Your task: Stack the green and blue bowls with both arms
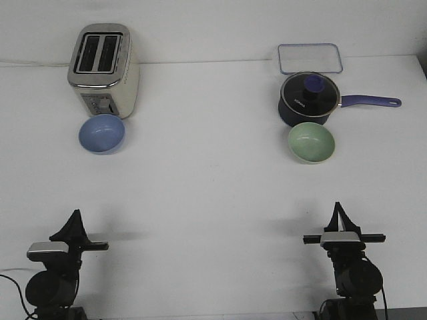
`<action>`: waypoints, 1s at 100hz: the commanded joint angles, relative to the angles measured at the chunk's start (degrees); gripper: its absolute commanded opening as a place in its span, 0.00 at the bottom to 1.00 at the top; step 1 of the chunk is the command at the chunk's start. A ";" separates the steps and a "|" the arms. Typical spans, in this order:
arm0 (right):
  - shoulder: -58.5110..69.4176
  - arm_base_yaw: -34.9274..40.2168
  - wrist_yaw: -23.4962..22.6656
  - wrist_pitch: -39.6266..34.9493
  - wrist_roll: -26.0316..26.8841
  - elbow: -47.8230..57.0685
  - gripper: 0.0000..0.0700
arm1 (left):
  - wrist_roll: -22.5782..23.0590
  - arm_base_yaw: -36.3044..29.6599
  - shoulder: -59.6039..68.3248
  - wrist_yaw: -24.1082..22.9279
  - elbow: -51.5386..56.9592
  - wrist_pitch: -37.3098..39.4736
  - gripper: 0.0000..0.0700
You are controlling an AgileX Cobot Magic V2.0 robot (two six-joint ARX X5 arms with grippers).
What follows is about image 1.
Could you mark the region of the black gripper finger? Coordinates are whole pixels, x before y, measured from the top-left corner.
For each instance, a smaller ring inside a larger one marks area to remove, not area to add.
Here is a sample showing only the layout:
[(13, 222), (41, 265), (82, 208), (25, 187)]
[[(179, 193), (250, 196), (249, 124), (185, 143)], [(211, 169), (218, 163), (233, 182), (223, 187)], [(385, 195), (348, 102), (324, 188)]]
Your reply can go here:
[(74, 210), (66, 224), (58, 232), (58, 235), (59, 237), (87, 237), (79, 209)]
[(346, 215), (344, 208), (339, 201), (335, 202), (332, 218), (327, 226), (327, 232), (338, 231), (339, 223), (341, 223), (342, 231), (356, 231), (356, 225)]

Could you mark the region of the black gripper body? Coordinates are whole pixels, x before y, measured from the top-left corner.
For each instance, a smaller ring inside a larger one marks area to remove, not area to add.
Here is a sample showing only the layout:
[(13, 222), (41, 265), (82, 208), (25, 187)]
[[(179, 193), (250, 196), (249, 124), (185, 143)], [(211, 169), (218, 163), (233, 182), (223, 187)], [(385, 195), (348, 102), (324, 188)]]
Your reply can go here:
[(329, 257), (360, 257), (367, 243), (384, 243), (383, 233), (361, 233), (356, 231), (324, 231), (320, 235), (304, 235), (304, 245), (319, 245)]
[(107, 251), (109, 243), (107, 241), (91, 241), (86, 235), (79, 235), (75, 237), (59, 237), (52, 235), (50, 241), (61, 241), (68, 245), (68, 260), (74, 267), (82, 265), (82, 254), (85, 251)]

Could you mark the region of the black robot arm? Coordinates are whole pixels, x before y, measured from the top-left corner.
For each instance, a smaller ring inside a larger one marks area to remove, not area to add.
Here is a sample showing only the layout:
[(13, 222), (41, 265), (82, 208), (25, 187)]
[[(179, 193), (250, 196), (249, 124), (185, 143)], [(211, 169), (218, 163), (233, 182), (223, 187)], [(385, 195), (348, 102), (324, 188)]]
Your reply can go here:
[(73, 305), (79, 290), (82, 254), (108, 249), (107, 242), (89, 240), (78, 209), (48, 241), (31, 244), (27, 258), (45, 267), (30, 278), (25, 288), (36, 318), (87, 319), (84, 308)]
[(363, 234), (335, 202), (332, 218), (320, 235), (304, 235), (306, 245), (318, 244), (326, 251), (334, 269), (335, 299), (325, 300), (315, 319), (377, 319), (375, 294), (384, 291), (383, 276), (367, 258), (367, 243), (383, 243), (382, 233)]

